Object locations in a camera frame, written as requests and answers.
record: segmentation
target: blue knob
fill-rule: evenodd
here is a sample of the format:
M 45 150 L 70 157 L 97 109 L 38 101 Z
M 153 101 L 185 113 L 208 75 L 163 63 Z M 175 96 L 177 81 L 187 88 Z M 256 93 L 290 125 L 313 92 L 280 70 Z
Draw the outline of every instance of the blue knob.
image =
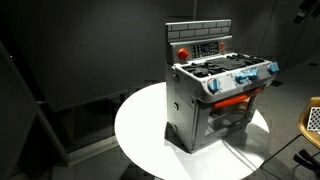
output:
M 235 80 L 239 84 L 243 84 L 248 80 L 248 74 L 247 73 L 238 73 L 236 74 Z
M 218 78 L 212 79 L 208 82 L 208 89 L 211 93 L 216 93 L 220 89 L 220 84 Z
M 248 78 L 250 80 L 255 80 L 258 77 L 258 69 L 249 69 L 248 70 Z
M 273 62 L 273 63 L 269 64 L 267 68 L 268 68 L 270 74 L 274 74 L 279 71 L 279 66 L 278 66 L 277 62 Z

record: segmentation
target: oven handle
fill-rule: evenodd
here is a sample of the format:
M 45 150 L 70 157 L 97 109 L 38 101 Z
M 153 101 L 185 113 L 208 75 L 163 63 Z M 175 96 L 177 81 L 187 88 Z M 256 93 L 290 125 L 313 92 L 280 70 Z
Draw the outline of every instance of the oven handle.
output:
M 212 107 L 216 109 L 216 108 L 222 108 L 225 106 L 230 106 L 230 105 L 239 103 L 241 101 L 244 101 L 244 100 L 258 94 L 261 91 L 262 91 L 262 88 L 256 88 L 246 94 L 240 94 L 239 96 L 228 98 L 228 99 L 222 100 L 218 103 L 212 104 Z

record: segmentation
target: toy stove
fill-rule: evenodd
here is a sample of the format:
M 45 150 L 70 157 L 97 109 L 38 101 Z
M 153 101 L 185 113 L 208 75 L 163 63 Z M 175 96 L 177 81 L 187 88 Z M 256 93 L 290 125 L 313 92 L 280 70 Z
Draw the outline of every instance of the toy stove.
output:
M 245 131 L 276 62 L 234 53 L 231 20 L 167 23 L 168 123 L 193 153 Z

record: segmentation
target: gray floor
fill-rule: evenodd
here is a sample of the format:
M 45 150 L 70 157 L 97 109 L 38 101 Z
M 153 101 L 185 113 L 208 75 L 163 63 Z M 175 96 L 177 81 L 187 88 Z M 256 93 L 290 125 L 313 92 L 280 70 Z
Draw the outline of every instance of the gray floor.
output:
M 298 65 L 278 76 L 277 80 L 284 84 L 278 87 L 269 86 L 257 99 L 256 106 L 266 119 L 271 131 L 271 146 L 267 156 L 274 154 L 299 134 L 297 122 L 301 111 L 310 97 L 320 96 L 319 77 L 320 65 L 309 66 L 307 63 Z M 264 166 L 265 169 L 281 179 L 317 179 L 313 172 L 304 167 L 295 168 L 296 163 L 292 158 L 301 149 L 307 149 L 310 153 L 318 152 L 307 140 L 300 138 L 269 161 Z M 120 147 L 102 153 L 72 168 L 55 167 L 52 171 L 44 174 L 40 180 L 52 179 L 52 173 L 59 180 L 153 179 L 152 175 L 145 173 L 134 165 Z M 277 178 L 259 169 L 246 179 L 272 180 Z

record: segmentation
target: round tabletop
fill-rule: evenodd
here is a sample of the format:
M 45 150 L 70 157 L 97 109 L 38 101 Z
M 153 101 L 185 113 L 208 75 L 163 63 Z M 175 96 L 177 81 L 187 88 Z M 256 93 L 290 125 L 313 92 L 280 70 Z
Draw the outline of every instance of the round tabletop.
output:
M 166 107 L 166 83 L 159 83 L 130 96 L 116 116 L 120 147 L 150 174 L 165 180 L 242 179 L 264 162 L 270 136 L 258 111 L 245 132 L 189 154 L 164 138 Z

